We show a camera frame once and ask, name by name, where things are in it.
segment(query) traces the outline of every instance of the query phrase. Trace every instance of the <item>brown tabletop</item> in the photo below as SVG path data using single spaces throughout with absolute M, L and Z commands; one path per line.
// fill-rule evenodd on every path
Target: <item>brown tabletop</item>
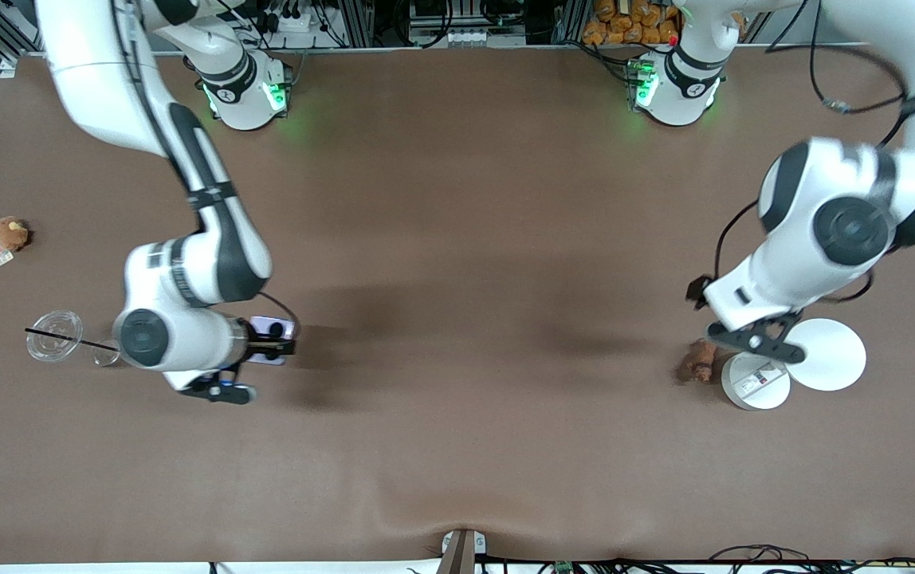
M 107 330 L 128 251 L 193 218 L 165 160 L 80 132 L 22 61 L 0 81 L 0 217 L 35 229 L 0 269 L 0 563 L 426 558 L 454 527 L 523 558 L 915 556 L 915 248 L 812 309 L 865 339 L 854 387 L 752 414 L 675 376 L 713 318 L 685 286 L 777 154 L 894 118 L 827 112 L 805 57 L 741 51 L 709 113 L 666 128 L 577 51 L 314 56 L 290 117 L 253 133 L 165 59 L 305 323 L 288 367 L 244 368 L 247 407 L 26 352 L 52 309 Z M 851 103 L 893 93 L 848 56 L 819 76 Z M 724 265 L 760 237 L 746 218 Z

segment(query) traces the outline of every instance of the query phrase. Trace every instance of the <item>white robotic arm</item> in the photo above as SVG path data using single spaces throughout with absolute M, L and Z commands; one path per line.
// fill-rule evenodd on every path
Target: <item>white robotic arm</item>
M 163 86 L 143 27 L 177 28 L 207 10 L 189 0 L 37 4 L 50 72 L 72 120 L 105 142 L 167 157 L 198 216 L 194 233 L 129 255 L 125 309 L 114 324 L 122 356 L 163 372 L 185 395 L 247 403 L 253 389 L 210 376 L 236 374 L 271 341 L 209 307 L 254 298 L 271 276 L 271 258 L 206 131 Z M 280 343 L 273 352 L 293 347 Z
M 673 0 L 684 14 L 680 41 L 669 52 L 641 56 L 652 72 L 635 91 L 636 108 L 668 126 L 694 123 L 713 105 L 723 68 L 737 46 L 740 26 L 734 12 L 781 10 L 799 1 Z
M 721 321 L 709 327 L 716 342 L 800 362 L 800 349 L 781 341 L 801 309 L 861 277 L 889 248 L 915 244 L 915 26 L 894 21 L 899 7 L 899 0 L 823 0 L 836 26 L 876 47 L 905 78 L 912 94 L 901 110 L 905 145 L 890 151 L 812 138 L 773 163 L 759 198 L 766 242 L 702 284 L 701 302 Z M 768 337 L 774 322 L 785 332 Z

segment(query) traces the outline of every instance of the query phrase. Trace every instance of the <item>white round plate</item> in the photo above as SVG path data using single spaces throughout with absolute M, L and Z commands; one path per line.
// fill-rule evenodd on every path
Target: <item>white round plate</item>
M 865 373 L 865 343 L 837 320 L 803 320 L 787 335 L 787 342 L 804 349 L 803 362 L 787 364 L 787 371 L 808 388 L 848 388 Z

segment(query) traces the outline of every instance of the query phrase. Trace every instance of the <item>white circular disc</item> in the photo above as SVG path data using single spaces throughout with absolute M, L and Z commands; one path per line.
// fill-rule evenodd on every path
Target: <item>white circular disc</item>
M 766 364 L 771 364 L 782 372 L 782 377 L 767 382 L 750 395 L 742 396 L 738 383 Z M 727 364 L 723 366 L 721 383 L 728 398 L 746 411 L 768 411 L 770 408 L 781 406 L 790 395 L 790 376 L 787 375 L 784 364 L 766 359 L 764 356 L 753 355 L 750 352 L 738 353 L 727 360 Z
M 865 343 L 837 320 L 803 320 L 787 335 L 787 342 L 804 349 L 803 362 L 787 364 L 787 371 L 808 388 L 848 388 L 865 373 Z

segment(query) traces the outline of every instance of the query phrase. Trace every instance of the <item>small plush toy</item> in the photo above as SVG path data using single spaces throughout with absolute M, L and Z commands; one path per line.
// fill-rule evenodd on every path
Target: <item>small plush toy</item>
M 703 339 L 691 343 L 691 349 L 684 358 L 684 365 L 691 373 L 691 380 L 709 384 L 713 378 L 714 360 L 716 360 L 716 345 Z
M 0 218 L 0 245 L 9 251 L 18 251 L 29 242 L 29 230 L 20 218 Z

